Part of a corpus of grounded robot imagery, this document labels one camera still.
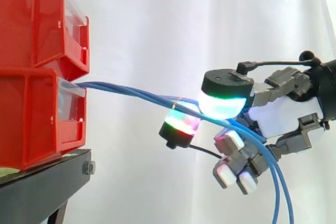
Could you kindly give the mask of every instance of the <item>red storage drawer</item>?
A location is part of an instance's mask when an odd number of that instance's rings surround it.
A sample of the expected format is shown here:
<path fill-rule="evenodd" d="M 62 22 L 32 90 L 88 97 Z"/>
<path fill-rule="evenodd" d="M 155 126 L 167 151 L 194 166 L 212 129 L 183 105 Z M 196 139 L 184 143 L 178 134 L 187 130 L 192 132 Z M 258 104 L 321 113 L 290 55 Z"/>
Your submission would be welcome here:
<path fill-rule="evenodd" d="M 0 167 L 26 170 L 85 144 L 85 89 L 51 69 L 0 69 L 0 90 Z"/>
<path fill-rule="evenodd" d="M 73 0 L 0 0 L 0 68 L 89 72 L 89 21 Z"/>

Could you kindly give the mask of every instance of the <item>black cable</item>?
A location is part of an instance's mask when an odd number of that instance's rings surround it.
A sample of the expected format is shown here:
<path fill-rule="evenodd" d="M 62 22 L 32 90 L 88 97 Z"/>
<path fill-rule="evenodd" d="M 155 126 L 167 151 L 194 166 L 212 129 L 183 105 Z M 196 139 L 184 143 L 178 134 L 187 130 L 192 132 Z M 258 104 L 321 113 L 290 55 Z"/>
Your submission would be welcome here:
<path fill-rule="evenodd" d="M 278 66 L 278 65 L 284 65 L 284 66 L 313 66 L 314 63 L 311 60 L 305 60 L 305 61 L 261 61 L 257 62 L 256 66 Z"/>
<path fill-rule="evenodd" d="M 210 155 L 212 155 L 212 156 L 214 156 L 214 157 L 217 157 L 217 158 L 219 158 L 219 159 L 222 158 L 222 156 L 220 156 L 220 155 L 218 155 L 218 154 L 216 154 L 216 153 L 214 153 L 214 152 L 212 152 L 212 151 L 209 151 L 209 150 L 207 150 L 207 149 L 205 149 L 205 148 L 196 146 L 196 145 L 192 145 L 192 144 L 191 144 L 191 145 L 189 145 L 189 148 L 194 149 L 194 150 L 197 150 L 197 151 L 204 152 L 204 153 L 206 153 L 206 154 L 210 154 Z"/>
<path fill-rule="evenodd" d="M 313 58 L 310 60 L 303 60 L 303 61 L 261 61 L 261 62 L 255 62 L 255 61 L 245 61 L 238 63 L 236 72 L 240 73 L 242 75 L 247 75 L 247 73 L 255 70 L 258 67 L 261 66 L 307 66 L 307 67 L 313 67 L 317 66 L 321 63 L 321 61 L 318 58 Z"/>

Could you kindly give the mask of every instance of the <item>white curtain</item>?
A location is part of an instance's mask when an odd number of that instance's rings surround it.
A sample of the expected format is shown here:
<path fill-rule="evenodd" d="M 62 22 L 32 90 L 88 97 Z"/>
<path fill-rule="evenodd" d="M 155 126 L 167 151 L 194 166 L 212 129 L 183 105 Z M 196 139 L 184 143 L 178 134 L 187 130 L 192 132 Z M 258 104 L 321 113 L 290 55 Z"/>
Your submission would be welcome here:
<path fill-rule="evenodd" d="M 91 74 L 157 94 L 197 98 L 205 71 L 245 60 L 297 60 L 304 50 L 334 59 L 325 0 L 77 0 L 91 21 Z M 262 81 L 276 68 L 251 74 Z M 222 190 L 217 160 L 170 150 L 158 131 L 168 111 L 135 98 L 89 90 L 87 148 L 97 162 L 71 198 L 65 224 L 271 223 L 269 172 L 257 192 Z M 209 149 L 220 129 L 204 123 L 194 143 Z M 296 223 L 336 223 L 334 130 L 280 161 Z M 282 197 L 279 223 L 288 223 Z"/>

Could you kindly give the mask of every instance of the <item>blue wire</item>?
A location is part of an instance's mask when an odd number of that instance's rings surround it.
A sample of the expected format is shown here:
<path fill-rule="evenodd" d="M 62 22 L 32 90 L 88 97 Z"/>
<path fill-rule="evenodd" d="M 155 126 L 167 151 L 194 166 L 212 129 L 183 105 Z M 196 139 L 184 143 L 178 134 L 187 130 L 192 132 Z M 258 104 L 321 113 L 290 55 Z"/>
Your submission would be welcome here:
<path fill-rule="evenodd" d="M 156 94 L 153 94 L 153 93 L 141 90 L 141 89 L 130 88 L 130 87 L 127 87 L 127 86 L 121 86 L 121 85 L 116 85 L 116 84 L 112 84 L 112 83 L 99 82 L 99 81 L 91 81 L 91 82 L 83 82 L 83 83 L 80 83 L 78 85 L 80 87 L 85 87 L 86 84 L 95 84 L 95 85 L 99 85 L 99 86 L 102 86 L 102 87 L 107 87 L 107 88 L 113 90 L 113 92 L 117 93 L 117 94 L 127 94 L 127 95 L 131 95 L 131 96 L 134 96 L 134 97 L 137 96 L 134 93 L 125 93 L 124 91 L 121 91 L 119 89 L 119 88 L 123 88 L 123 89 L 126 88 L 126 89 L 129 89 L 129 90 L 141 93 L 143 95 L 147 95 L 148 97 L 151 97 L 154 100 L 157 99 L 157 97 L 166 98 L 168 100 L 172 100 L 172 102 L 175 102 L 177 99 L 179 99 L 180 101 L 189 102 L 189 103 L 192 103 L 192 104 L 195 104 L 195 105 L 198 106 L 198 102 L 195 101 L 195 100 L 193 100 L 193 99 L 173 97 L 173 96 L 167 96 L 167 95 L 156 95 Z M 237 127 L 241 128 L 241 129 L 247 131 L 248 133 L 250 133 L 251 135 L 253 135 L 255 138 L 259 139 L 262 143 L 266 143 L 266 140 L 265 140 L 264 137 L 258 135 L 254 131 L 250 130 L 249 128 L 247 128 L 247 127 L 245 127 L 243 125 L 241 125 L 240 123 L 236 122 L 235 120 L 229 119 L 229 122 L 232 125 L 237 126 Z"/>
<path fill-rule="evenodd" d="M 173 104 L 174 104 L 173 101 L 171 101 L 171 100 L 169 100 L 165 97 L 161 97 L 159 95 L 155 95 L 155 94 L 143 91 L 143 90 L 128 88 L 128 87 L 125 87 L 125 86 L 119 86 L 119 85 L 115 85 L 115 84 L 111 84 L 111 83 L 86 82 L 86 83 L 80 83 L 80 84 L 78 84 L 78 86 L 83 87 L 83 88 L 87 87 L 87 88 L 100 89 L 100 90 L 119 93 L 119 94 L 132 95 L 132 96 L 139 97 L 139 98 L 142 98 L 144 100 L 150 101 L 152 103 L 155 103 L 157 105 L 164 106 L 164 107 L 169 108 L 169 109 L 171 109 Z M 275 174 L 275 171 L 274 171 L 274 168 L 275 168 L 276 172 L 278 173 L 281 185 L 282 185 L 284 193 L 285 193 L 285 198 L 286 198 L 286 201 L 287 201 L 287 206 L 288 206 L 288 211 L 289 211 L 290 224 L 294 223 L 292 203 L 291 203 L 291 199 L 290 199 L 290 195 L 289 195 L 289 191 L 288 191 L 288 188 L 287 188 L 287 185 L 286 185 L 285 178 L 283 177 L 281 169 L 280 169 L 277 161 L 275 160 L 274 156 L 269 152 L 269 150 L 263 144 L 260 143 L 259 137 L 261 137 L 261 136 L 258 136 L 258 138 L 257 138 L 253 134 L 250 134 L 249 132 L 242 129 L 241 127 L 238 127 L 238 125 L 237 126 L 230 125 L 230 124 L 227 124 L 227 123 L 222 122 L 222 121 L 214 120 L 212 118 L 207 117 L 206 115 L 195 112 L 195 111 L 193 111 L 193 110 L 191 110 L 187 107 L 184 107 L 180 104 L 176 104 L 175 109 L 177 111 L 195 116 L 197 118 L 200 118 L 200 119 L 203 119 L 203 120 L 206 120 L 206 121 L 209 121 L 209 122 L 212 122 L 216 125 L 234 130 L 237 133 L 244 136 L 245 138 L 247 138 L 249 141 L 251 141 L 252 144 L 254 144 L 260 150 L 260 152 L 263 154 L 266 162 L 268 163 L 268 165 L 270 167 L 272 178 L 274 180 L 275 189 L 276 189 L 276 206 L 275 206 L 275 212 L 274 212 L 274 217 L 273 217 L 272 222 L 273 223 L 277 222 L 277 218 L 278 218 L 278 214 L 279 214 L 279 206 L 280 206 L 279 185 L 278 185 L 277 177 L 276 177 L 276 174 Z"/>
<path fill-rule="evenodd" d="M 250 130 L 248 127 L 236 122 L 233 119 L 228 119 L 228 122 L 234 126 L 237 126 L 239 128 L 241 128 L 244 131 L 247 131 L 248 133 L 250 133 L 251 135 L 253 135 L 255 138 L 259 139 L 259 141 L 261 141 L 263 144 L 266 143 L 266 139 L 262 136 L 260 136 L 259 134 L 255 133 L 254 131 Z"/>

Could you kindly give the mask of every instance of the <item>metal bolt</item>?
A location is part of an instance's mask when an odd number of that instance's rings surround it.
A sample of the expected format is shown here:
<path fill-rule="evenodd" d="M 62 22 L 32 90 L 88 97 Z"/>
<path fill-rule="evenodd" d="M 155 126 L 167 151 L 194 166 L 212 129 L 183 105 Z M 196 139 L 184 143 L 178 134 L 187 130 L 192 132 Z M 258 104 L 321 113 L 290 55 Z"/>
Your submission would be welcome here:
<path fill-rule="evenodd" d="M 86 161 L 83 164 L 83 174 L 93 175 L 96 171 L 95 161 Z"/>

